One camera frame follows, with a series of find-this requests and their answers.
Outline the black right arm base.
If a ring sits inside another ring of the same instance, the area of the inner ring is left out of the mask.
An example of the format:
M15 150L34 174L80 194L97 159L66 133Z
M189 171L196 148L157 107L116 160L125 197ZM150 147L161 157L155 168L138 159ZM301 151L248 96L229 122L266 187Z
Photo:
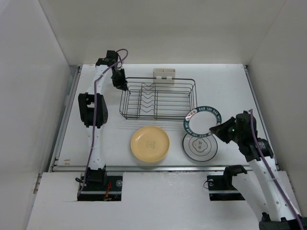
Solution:
M232 185L226 185L222 175L207 175L204 187L209 191L210 201L244 201L244 197Z

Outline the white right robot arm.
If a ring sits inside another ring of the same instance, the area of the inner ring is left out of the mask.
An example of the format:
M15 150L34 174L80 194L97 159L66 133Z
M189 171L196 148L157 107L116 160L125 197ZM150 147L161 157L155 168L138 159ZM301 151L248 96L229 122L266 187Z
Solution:
M270 144L257 136L253 111L237 114L211 127L210 131L226 144L236 143L253 170L260 187L256 187L242 165L227 166L222 183L243 196L259 222L259 229L305 230L307 219L295 208L283 188Z

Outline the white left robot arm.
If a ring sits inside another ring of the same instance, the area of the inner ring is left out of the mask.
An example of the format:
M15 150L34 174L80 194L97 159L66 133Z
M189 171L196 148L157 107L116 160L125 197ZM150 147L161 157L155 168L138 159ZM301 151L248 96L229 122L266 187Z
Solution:
M81 121L88 130L90 153L87 170L101 171L109 167L105 161L107 150L100 141L103 126L108 121L104 93L106 81L121 91L119 112L136 129L132 136L119 129L114 135L110 153L124 156L130 153L135 167L159 171L167 167L168 154L186 155L193 167L222 167L233 164L219 150L215 135L206 130L195 133L187 119L199 112L208 112L220 125L219 111L210 106L198 106L197 84L191 78L174 78L162 69L158 76L129 77L125 75L118 51L107 51L105 58L96 62L96 74L87 92L78 96Z

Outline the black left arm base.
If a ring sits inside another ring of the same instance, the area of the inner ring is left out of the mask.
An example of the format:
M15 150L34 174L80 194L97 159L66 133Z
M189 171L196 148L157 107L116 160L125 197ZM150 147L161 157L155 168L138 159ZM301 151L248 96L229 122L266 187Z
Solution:
M123 175L108 173L105 168L88 169L75 178L79 183L77 201L121 201Z

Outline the white plate green lettered rim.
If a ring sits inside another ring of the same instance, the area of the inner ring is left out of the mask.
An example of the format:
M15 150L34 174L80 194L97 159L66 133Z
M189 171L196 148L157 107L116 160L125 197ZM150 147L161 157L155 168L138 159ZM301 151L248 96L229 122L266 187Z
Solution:
M207 105L199 106L189 111L184 118L183 127L187 134L204 138L211 136L213 133L211 127L218 126L222 123L220 112Z

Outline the yellow plate with drawing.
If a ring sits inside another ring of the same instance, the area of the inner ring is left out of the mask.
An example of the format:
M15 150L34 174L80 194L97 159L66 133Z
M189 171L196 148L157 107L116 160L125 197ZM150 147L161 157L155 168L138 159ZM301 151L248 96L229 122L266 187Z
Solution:
M132 154L140 161L154 163L161 161L168 153L170 139L158 126L144 126L138 129L130 141Z

